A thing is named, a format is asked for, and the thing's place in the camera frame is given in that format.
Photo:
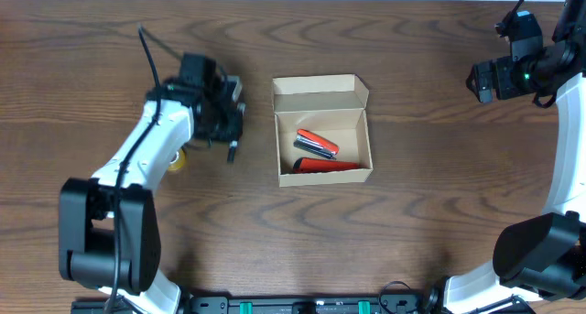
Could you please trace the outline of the green black whiteboard marker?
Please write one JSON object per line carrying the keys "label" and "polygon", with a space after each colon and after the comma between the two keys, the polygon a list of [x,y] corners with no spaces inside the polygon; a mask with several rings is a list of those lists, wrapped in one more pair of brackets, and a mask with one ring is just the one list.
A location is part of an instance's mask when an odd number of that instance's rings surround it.
{"label": "green black whiteboard marker", "polygon": [[237,140],[233,140],[230,142],[230,144],[228,146],[228,157],[227,157],[228,163],[234,162],[235,153],[236,153],[238,146],[239,146],[239,142]]}

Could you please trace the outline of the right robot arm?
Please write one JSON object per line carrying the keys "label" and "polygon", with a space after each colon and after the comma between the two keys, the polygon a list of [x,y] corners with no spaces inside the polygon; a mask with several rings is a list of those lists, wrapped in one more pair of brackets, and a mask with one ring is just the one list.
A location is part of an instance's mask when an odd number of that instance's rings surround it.
{"label": "right robot arm", "polygon": [[466,80],[480,103],[531,96],[557,115],[548,195],[540,213],[504,228],[491,259],[430,292],[428,313],[530,313],[534,302],[585,299],[585,0],[565,0],[549,45],[515,5],[496,24],[506,56]]}

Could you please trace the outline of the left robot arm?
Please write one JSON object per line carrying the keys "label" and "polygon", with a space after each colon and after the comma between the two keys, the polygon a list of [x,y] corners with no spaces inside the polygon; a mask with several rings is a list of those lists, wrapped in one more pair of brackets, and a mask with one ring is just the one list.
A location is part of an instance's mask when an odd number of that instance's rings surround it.
{"label": "left robot arm", "polygon": [[59,197],[60,276],[108,295],[105,313],[189,313],[191,293],[160,270],[154,198],[169,167],[197,139],[228,146],[243,134],[242,81],[217,62],[186,53],[179,73],[145,95],[135,128],[88,179],[68,179]]}

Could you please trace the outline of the red stapler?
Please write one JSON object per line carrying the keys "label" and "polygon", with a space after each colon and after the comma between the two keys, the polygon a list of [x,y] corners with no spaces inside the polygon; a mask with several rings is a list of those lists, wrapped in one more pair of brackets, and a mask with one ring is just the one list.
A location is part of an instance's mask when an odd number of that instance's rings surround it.
{"label": "red stapler", "polygon": [[319,157],[336,159],[339,147],[332,141],[312,133],[306,129],[299,129],[296,134],[294,147],[310,152]]}

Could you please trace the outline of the red utility knife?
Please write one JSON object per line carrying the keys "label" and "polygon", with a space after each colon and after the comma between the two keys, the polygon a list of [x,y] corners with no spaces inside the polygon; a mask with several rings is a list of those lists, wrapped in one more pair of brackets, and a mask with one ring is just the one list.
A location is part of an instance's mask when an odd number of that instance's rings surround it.
{"label": "red utility knife", "polygon": [[353,162],[301,157],[294,163],[293,172],[296,174],[329,173],[352,170],[359,167],[358,163]]}

